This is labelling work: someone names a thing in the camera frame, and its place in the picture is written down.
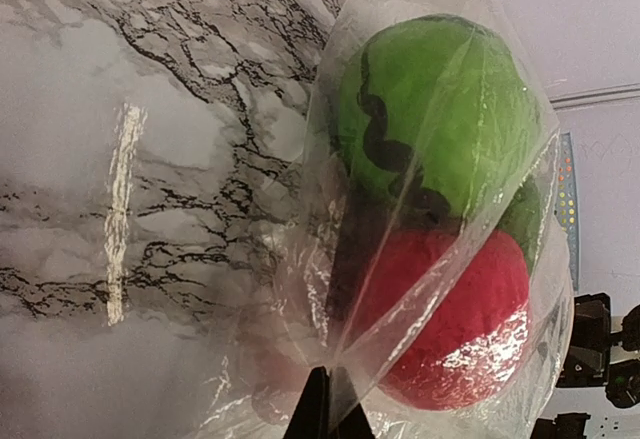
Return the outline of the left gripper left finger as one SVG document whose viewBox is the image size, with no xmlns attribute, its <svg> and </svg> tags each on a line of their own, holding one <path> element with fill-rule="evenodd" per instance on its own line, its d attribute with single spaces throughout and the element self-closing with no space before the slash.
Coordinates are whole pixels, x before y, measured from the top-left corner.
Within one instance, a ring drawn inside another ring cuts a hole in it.
<svg viewBox="0 0 640 439">
<path fill-rule="evenodd" d="M 311 370 L 284 439 L 329 437 L 330 378 L 325 367 Z"/>
</svg>

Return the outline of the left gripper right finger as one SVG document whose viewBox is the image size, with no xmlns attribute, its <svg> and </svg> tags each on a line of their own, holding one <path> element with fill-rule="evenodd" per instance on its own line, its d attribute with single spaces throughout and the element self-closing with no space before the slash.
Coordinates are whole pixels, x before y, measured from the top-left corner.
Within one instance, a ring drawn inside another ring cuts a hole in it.
<svg viewBox="0 0 640 439">
<path fill-rule="evenodd" d="M 340 388 L 332 399 L 331 412 L 338 422 L 331 431 L 335 439 L 372 439 L 373 432 L 353 389 Z"/>
</svg>

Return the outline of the pink fake dragon fruit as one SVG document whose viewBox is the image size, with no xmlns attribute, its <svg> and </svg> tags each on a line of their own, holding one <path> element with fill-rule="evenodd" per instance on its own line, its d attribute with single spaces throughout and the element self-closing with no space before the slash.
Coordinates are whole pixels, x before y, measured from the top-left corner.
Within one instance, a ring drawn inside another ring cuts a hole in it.
<svg viewBox="0 0 640 439">
<path fill-rule="evenodd" d="M 372 274 L 363 332 L 417 282 L 456 237 L 400 230 L 387 240 Z M 417 339 L 381 379 L 380 389 L 416 409 L 474 405 L 499 392 L 519 368 L 529 335 L 529 274 L 518 243 L 495 230 Z"/>
</svg>

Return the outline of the clear zip top bag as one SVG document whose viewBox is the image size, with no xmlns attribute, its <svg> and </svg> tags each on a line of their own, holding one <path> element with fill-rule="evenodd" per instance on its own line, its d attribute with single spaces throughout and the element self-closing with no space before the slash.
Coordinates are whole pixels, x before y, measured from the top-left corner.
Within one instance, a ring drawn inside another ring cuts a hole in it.
<svg viewBox="0 0 640 439">
<path fill-rule="evenodd" d="M 472 213 L 429 223 L 402 200 L 386 202 L 348 171 L 337 140 L 339 87 L 349 59 L 377 32 L 428 15 L 454 15 L 498 34 L 535 95 L 541 134 L 513 178 Z M 353 389 L 373 438 L 527 438 L 548 402 L 569 343 L 574 307 L 566 236 L 553 215 L 560 155 L 558 119 L 502 0 L 345 0 L 317 68 L 307 110 L 300 182 L 269 186 L 245 229 L 256 281 L 225 350 L 225 375 L 202 438 L 283 438 L 312 369 L 330 378 L 332 399 Z M 496 394 L 443 411 L 387 396 L 381 379 L 407 351 L 483 247 L 516 191 L 532 177 L 540 193 L 536 263 L 529 274 L 529 335 L 519 368 Z M 363 332 L 356 316 L 389 236 L 444 231 L 454 243 Z"/>
</svg>

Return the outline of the dark green fake vegetable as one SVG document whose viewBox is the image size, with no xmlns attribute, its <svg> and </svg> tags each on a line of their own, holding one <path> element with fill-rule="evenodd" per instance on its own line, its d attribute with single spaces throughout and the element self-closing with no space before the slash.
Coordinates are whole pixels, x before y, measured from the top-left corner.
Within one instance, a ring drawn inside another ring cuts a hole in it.
<svg viewBox="0 0 640 439">
<path fill-rule="evenodd" d="M 529 177 L 516 191 L 497 225 L 498 229 L 509 234 L 519 245 L 529 274 L 536 263 L 540 226 L 540 193 L 534 179 Z"/>
</svg>

